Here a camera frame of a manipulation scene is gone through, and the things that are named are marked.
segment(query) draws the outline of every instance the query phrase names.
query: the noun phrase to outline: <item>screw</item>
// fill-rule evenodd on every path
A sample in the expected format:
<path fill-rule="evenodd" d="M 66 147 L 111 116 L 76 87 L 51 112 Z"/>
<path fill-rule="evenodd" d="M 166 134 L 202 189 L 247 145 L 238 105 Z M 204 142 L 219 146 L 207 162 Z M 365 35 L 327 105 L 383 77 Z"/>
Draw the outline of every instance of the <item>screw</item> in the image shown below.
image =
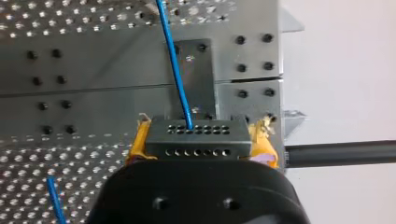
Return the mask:
<path fill-rule="evenodd" d="M 241 207 L 241 205 L 238 202 L 236 202 L 234 199 L 231 198 L 224 200 L 223 205 L 224 208 L 228 210 L 238 210 Z"/>
<path fill-rule="evenodd" d="M 77 132 L 77 129 L 74 125 L 67 125 L 65 130 L 67 133 L 70 133 L 70 134 Z"/>
<path fill-rule="evenodd" d="M 43 81 L 41 80 L 40 77 L 33 77 L 32 78 L 33 84 L 35 84 L 35 86 L 41 86 L 43 85 Z"/>
<path fill-rule="evenodd" d="M 47 110 L 48 108 L 49 108 L 49 105 L 47 103 L 44 103 L 44 102 L 38 103 L 38 109 Z"/>
<path fill-rule="evenodd" d="M 26 56 L 27 56 L 28 59 L 31 59 L 31 60 L 36 60 L 38 58 L 37 53 L 35 51 L 32 51 L 32 50 L 28 50 L 26 52 Z"/>
<path fill-rule="evenodd" d="M 265 63 L 263 68 L 267 71 L 273 70 L 274 64 L 273 63 Z"/>
<path fill-rule="evenodd" d="M 175 45 L 175 52 L 176 54 L 180 54 L 180 47 L 178 45 Z"/>
<path fill-rule="evenodd" d="M 164 210 L 169 207 L 169 203 L 166 198 L 156 198 L 152 204 L 156 210 Z"/>
<path fill-rule="evenodd" d="M 248 92 L 244 91 L 244 90 L 241 90 L 241 91 L 238 92 L 238 96 L 245 99 L 245 98 L 248 97 Z"/>
<path fill-rule="evenodd" d="M 62 101 L 61 105 L 64 109 L 69 109 L 70 107 L 72 107 L 72 103 L 70 101 L 66 101 L 66 100 Z"/>
<path fill-rule="evenodd" d="M 213 119 L 213 116 L 211 114 L 205 114 L 205 119 Z"/>
<path fill-rule="evenodd" d="M 247 39 L 242 35 L 239 35 L 235 40 L 236 44 L 238 44 L 238 45 L 243 45 L 246 43 L 246 41 L 247 41 Z"/>
<path fill-rule="evenodd" d="M 52 50 L 52 57 L 54 58 L 62 58 L 63 54 L 59 49 Z"/>
<path fill-rule="evenodd" d="M 274 36 L 271 34 L 266 34 L 262 37 L 262 42 L 271 43 L 274 40 Z"/>
<path fill-rule="evenodd" d="M 264 91 L 264 95 L 269 96 L 269 97 L 273 97 L 273 96 L 275 96 L 275 91 L 272 88 L 267 88 Z"/>
<path fill-rule="evenodd" d="M 244 73 L 248 70 L 248 67 L 244 64 L 244 63 L 240 63 L 238 64 L 238 66 L 236 67 L 236 70 L 238 72 Z"/>
<path fill-rule="evenodd" d="M 43 133 L 44 133 L 44 134 L 52 134 L 52 133 L 53 133 L 52 127 L 51 127 L 51 126 L 48 126 L 48 125 L 43 126 L 42 130 L 43 130 Z"/>
<path fill-rule="evenodd" d="M 206 44 L 200 44 L 198 45 L 198 51 L 200 52 L 205 52 L 207 49 L 207 45 Z"/>
<path fill-rule="evenodd" d="M 67 82 L 67 78 L 64 76 L 57 76 L 56 80 L 58 81 L 59 84 L 65 84 Z"/>
<path fill-rule="evenodd" d="M 277 121 L 277 117 L 274 114 L 268 113 L 267 116 L 271 119 L 271 122 L 276 122 Z"/>

